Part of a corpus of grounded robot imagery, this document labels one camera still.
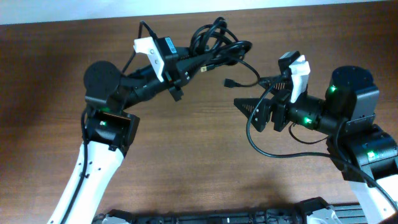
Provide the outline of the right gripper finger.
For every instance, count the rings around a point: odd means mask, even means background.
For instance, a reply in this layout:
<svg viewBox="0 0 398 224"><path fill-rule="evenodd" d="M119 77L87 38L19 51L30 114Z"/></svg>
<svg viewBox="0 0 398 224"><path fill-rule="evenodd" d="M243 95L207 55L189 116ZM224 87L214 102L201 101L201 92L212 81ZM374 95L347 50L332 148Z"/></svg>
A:
<svg viewBox="0 0 398 224"><path fill-rule="evenodd" d="M262 132L271 117L271 101L263 99L257 106L259 98L235 98L234 105L245 117L253 114L251 124L258 132Z"/></svg>
<svg viewBox="0 0 398 224"><path fill-rule="evenodd" d="M292 91L292 79L290 77L261 77L259 80L259 85L265 90L268 90L273 85L270 93L278 93L280 90Z"/></svg>

